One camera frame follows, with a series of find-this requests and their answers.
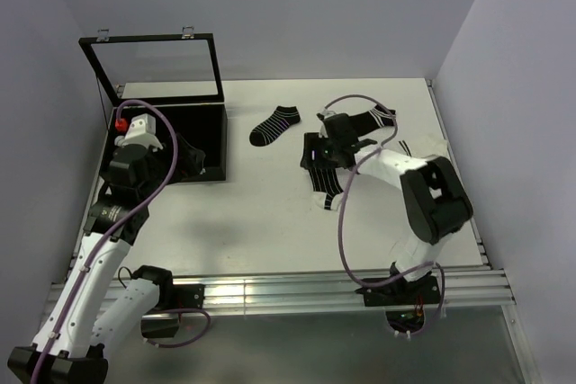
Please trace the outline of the black white-striped sock white toe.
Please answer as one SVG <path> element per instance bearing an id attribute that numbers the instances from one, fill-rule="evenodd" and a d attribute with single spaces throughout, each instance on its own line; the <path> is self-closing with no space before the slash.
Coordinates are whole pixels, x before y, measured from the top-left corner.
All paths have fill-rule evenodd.
<path id="1" fill-rule="evenodd" d="M 351 172 L 347 168 L 306 169 L 312 187 L 312 200 L 323 210 L 339 211 L 349 194 Z"/>

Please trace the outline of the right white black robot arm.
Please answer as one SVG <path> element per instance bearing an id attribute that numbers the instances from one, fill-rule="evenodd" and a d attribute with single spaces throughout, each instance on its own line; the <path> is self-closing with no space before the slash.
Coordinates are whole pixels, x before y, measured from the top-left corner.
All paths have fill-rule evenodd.
<path id="1" fill-rule="evenodd" d="M 443 156 L 420 158 L 387 149 L 359 138 L 345 113 L 325 110 L 318 114 L 323 131 L 305 151 L 309 167 L 345 168 L 350 171 L 338 208 L 337 244 L 348 277 L 359 286 L 377 290 L 390 286 L 391 296 L 410 302 L 421 289 L 420 281 L 437 268 L 442 248 L 472 218 L 473 206 L 451 161 Z M 344 217 L 347 199 L 356 176 L 368 175 L 397 188 L 402 195 L 410 233 L 395 256 L 390 276 L 383 281 L 362 280 L 348 265 L 344 248 Z"/>

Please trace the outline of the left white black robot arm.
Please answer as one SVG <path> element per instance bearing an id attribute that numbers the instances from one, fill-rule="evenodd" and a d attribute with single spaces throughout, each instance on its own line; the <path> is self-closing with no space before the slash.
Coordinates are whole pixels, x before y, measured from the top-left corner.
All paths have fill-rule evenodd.
<path id="1" fill-rule="evenodd" d="M 102 383 L 113 349 L 149 311 L 176 310 L 169 270 L 142 265 L 105 311 L 109 285 L 149 217 L 162 186 L 203 171 L 205 154 L 181 136 L 119 138 L 96 202 L 90 207 L 76 263 L 54 309 L 31 345 L 13 348 L 9 370 L 22 383 Z"/>

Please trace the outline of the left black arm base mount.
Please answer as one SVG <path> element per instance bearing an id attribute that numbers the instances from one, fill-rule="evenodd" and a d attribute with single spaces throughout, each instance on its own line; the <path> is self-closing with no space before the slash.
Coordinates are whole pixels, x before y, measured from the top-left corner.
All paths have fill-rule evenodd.
<path id="1" fill-rule="evenodd" d="M 203 312 L 206 286 L 201 283 L 176 284 L 166 302 L 154 307 L 140 321 L 141 335 L 149 340 L 171 339 L 185 328 L 189 317 L 209 318 Z"/>

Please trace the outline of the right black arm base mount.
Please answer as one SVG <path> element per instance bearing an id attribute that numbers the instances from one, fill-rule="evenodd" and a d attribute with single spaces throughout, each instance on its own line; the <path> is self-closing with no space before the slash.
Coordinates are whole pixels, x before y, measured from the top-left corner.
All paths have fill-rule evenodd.
<path id="1" fill-rule="evenodd" d="M 384 308 L 392 334 L 410 340 L 443 316 L 446 287 L 444 279 L 438 282 L 429 272 L 418 281 L 399 280 L 379 288 L 360 287 L 355 294 L 363 297 L 367 308 Z"/>

